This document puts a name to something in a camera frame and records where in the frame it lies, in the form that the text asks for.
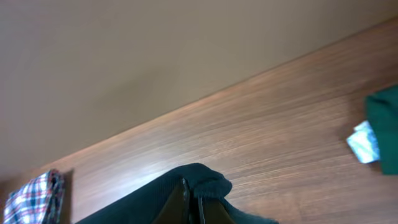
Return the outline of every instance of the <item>green object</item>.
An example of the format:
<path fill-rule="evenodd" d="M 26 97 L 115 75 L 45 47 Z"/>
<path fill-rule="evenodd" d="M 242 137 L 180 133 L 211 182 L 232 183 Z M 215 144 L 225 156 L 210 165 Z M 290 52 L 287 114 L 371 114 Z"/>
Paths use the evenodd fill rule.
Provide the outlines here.
<path fill-rule="evenodd" d="M 154 221 L 156 221 L 155 223 L 162 223 L 159 221 L 160 218 L 171 219 L 173 214 L 179 213 L 178 211 L 182 208 L 182 200 L 184 200 L 186 194 L 183 196 L 178 194 L 184 189 L 184 186 L 178 186 L 181 180 L 187 182 L 186 188 L 188 188 L 188 194 L 192 197 L 192 201 L 196 200 L 202 203 L 203 200 L 204 204 L 207 205 L 203 209 L 207 210 L 205 212 L 208 214 L 209 221 L 226 217 L 232 219 L 236 224 L 278 224 L 274 220 L 249 215 L 234 208 L 224 199 L 232 189 L 231 182 L 226 180 L 222 174 L 203 164 L 189 164 L 172 169 L 77 224 L 151 224 Z M 170 210 L 173 207 L 176 207 L 177 211 Z"/>
<path fill-rule="evenodd" d="M 398 85 L 366 98 L 366 116 L 376 135 L 382 173 L 398 174 Z"/>

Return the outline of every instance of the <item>wooden surface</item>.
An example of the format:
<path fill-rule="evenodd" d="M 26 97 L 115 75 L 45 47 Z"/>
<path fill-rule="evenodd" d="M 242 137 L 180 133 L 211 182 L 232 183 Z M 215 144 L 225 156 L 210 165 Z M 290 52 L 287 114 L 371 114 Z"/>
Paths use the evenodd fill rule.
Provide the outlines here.
<path fill-rule="evenodd" d="M 28 172 L 3 192 L 49 168 L 69 172 L 75 222 L 201 162 L 232 181 L 228 200 L 245 212 L 282 223 L 398 223 L 398 177 L 360 164 L 345 143 L 365 119 L 364 97 L 396 83 L 398 19 Z"/>

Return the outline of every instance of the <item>cloth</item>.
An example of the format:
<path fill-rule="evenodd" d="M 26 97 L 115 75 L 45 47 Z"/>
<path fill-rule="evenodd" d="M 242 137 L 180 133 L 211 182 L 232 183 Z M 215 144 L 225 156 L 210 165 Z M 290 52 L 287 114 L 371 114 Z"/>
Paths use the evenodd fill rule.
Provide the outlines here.
<path fill-rule="evenodd" d="M 183 178 L 193 197 L 217 199 L 237 224 L 278 224 L 276 221 L 248 215 L 234 208 L 224 197 L 232 184 L 224 176 L 203 164 L 189 164 L 172 169 L 140 189 L 88 216 L 77 224 L 134 223 L 150 224 L 165 205 L 169 195 Z"/>
<path fill-rule="evenodd" d="M 64 179 L 50 170 L 9 195 L 3 224 L 52 224 L 59 222 L 64 193 Z"/>
<path fill-rule="evenodd" d="M 383 174 L 398 174 L 398 85 L 369 95 L 366 116 L 376 135 Z"/>
<path fill-rule="evenodd" d="M 348 137 L 347 143 L 363 164 L 380 159 L 377 139 L 368 121 L 363 121 L 354 128 L 354 134 Z"/>

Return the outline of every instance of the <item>plain wall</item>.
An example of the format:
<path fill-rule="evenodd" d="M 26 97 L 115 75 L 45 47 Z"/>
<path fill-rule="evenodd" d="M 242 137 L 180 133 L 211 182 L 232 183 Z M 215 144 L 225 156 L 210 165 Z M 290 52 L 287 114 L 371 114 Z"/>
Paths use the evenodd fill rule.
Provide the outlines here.
<path fill-rule="evenodd" d="M 397 14 L 396 0 L 1 1 L 0 179 Z"/>

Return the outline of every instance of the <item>checkered fabric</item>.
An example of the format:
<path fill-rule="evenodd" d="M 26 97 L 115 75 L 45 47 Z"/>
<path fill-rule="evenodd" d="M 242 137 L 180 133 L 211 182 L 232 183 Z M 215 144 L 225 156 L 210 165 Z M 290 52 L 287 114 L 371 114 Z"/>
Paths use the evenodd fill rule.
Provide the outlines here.
<path fill-rule="evenodd" d="M 3 224 L 59 223 L 64 179 L 53 169 L 29 181 L 9 195 Z"/>

